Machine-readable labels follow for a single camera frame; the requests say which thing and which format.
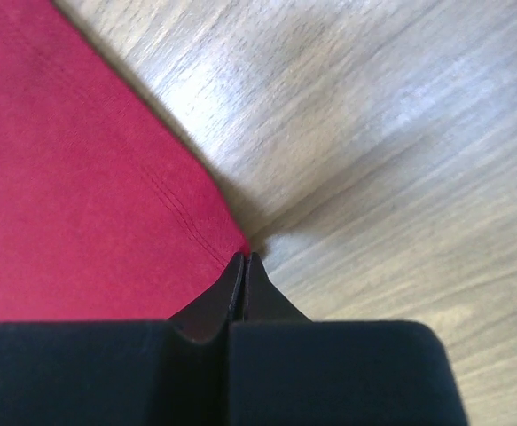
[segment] cloth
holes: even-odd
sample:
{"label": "cloth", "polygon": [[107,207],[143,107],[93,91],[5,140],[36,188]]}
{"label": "cloth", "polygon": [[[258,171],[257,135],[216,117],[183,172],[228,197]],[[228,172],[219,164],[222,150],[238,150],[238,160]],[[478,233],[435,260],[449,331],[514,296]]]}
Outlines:
{"label": "cloth", "polygon": [[247,252],[198,162],[44,0],[0,0],[0,321],[165,319]]}

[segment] red fabric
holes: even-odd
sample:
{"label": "red fabric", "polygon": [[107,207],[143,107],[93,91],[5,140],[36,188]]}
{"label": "red fabric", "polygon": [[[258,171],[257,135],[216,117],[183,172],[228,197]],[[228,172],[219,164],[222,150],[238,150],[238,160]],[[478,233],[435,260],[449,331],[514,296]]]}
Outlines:
{"label": "red fabric", "polygon": [[206,171],[44,0],[0,1],[0,321],[160,319],[247,242]]}

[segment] stitching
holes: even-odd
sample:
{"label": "stitching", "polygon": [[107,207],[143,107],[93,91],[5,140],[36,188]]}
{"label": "stitching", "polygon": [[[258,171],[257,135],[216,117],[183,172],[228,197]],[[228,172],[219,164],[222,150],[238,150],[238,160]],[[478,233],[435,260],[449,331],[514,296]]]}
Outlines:
{"label": "stitching", "polygon": [[[9,26],[10,28],[13,28],[13,30],[16,31],[16,33],[18,33],[22,38],[17,40],[17,43],[15,43],[15,39],[7,39],[5,40],[6,42],[9,42],[9,44],[19,44],[19,45],[22,45],[23,47],[25,47],[26,49],[29,49],[31,50],[32,52],[34,52],[36,55],[37,55],[37,58],[39,58],[39,60],[42,62],[42,65],[46,66],[52,73],[54,73],[56,76],[58,76],[59,78],[63,79],[64,80],[64,83],[69,83],[67,84],[67,86],[65,85],[60,85],[61,86],[61,89],[65,90],[67,93],[70,93],[72,94],[74,97],[77,98],[77,100],[80,100],[80,101],[83,101],[85,102],[87,105],[91,106],[91,107],[94,107],[92,104],[91,104],[91,99],[83,92],[79,91],[77,88],[75,88],[74,86],[71,86],[70,83],[72,82],[70,80],[70,78],[67,76],[66,73],[63,72],[63,70],[61,68],[59,68],[59,66],[57,64],[55,64],[52,60],[50,59],[47,59],[44,57],[43,53],[40,52],[36,47],[34,47],[34,45],[32,45],[26,35],[15,25],[10,25]],[[61,83],[61,82],[58,82],[56,79],[53,79],[51,75],[45,75],[47,78],[49,78],[53,83]],[[96,116],[95,117],[97,119],[98,122],[102,123],[102,124],[105,124],[104,121],[102,121],[100,119],[99,116]],[[225,260],[222,258],[222,256],[220,256],[216,250],[214,250],[214,248],[208,243],[208,241],[203,237],[203,235],[200,233],[200,230],[196,227],[196,225],[194,224],[194,221],[193,221],[193,218],[187,213],[186,211],[186,208],[185,206],[183,205],[183,203],[176,197],[176,195],[173,193],[173,191],[170,190],[170,188],[165,184],[165,182],[163,181],[160,181],[161,182],[161,185],[163,185],[165,187],[165,189],[167,189],[167,193],[158,185],[158,182],[156,181],[156,179],[153,177],[153,175],[157,176],[155,173],[153,173],[152,170],[150,170],[150,168],[143,164],[137,157],[136,155],[134,154],[134,150],[133,148],[127,143],[127,141],[125,140],[125,138],[114,132],[114,130],[112,130],[110,128],[110,126],[106,126],[106,129],[108,131],[110,131],[110,133],[115,136],[115,138],[121,143],[121,145],[123,145],[125,148],[128,149],[129,151],[129,154],[130,154],[130,158],[134,161],[134,163],[137,165],[137,168],[140,170],[140,172],[144,175],[144,178],[147,178],[149,179],[153,186],[155,187],[154,188],[154,191],[156,192],[156,195],[157,195],[157,192],[159,192],[161,195],[163,195],[169,204],[171,204],[174,208],[172,209],[159,195],[158,196],[158,199],[160,200],[160,202],[166,207],[168,208],[171,213],[173,214],[173,216],[176,218],[177,222],[179,222],[179,224],[181,225],[180,223],[180,220],[178,219],[177,215],[179,217],[181,217],[184,225],[186,226],[186,228],[184,228],[184,231],[188,234],[188,236],[192,236],[193,239],[198,242],[201,247],[203,247],[208,253],[209,255],[211,255],[218,263],[221,264],[221,266],[224,265],[225,263]],[[178,207],[170,198],[169,196],[173,196],[173,198],[176,200],[176,202],[179,204],[180,207]]]}

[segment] wooden table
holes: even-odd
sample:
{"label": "wooden table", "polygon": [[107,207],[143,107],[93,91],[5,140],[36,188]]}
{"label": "wooden table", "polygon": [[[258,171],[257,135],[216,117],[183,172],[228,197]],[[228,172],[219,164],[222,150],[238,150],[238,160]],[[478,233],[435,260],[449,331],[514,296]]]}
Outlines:
{"label": "wooden table", "polygon": [[445,342],[517,424],[517,0],[60,0],[316,319]]}

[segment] wood grain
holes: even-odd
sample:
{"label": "wood grain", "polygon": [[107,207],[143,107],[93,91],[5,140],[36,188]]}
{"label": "wood grain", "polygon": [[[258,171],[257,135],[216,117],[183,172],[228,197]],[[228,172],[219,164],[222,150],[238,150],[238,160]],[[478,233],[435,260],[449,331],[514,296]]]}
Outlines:
{"label": "wood grain", "polygon": [[420,320],[517,424],[517,0],[62,0],[318,319]]}

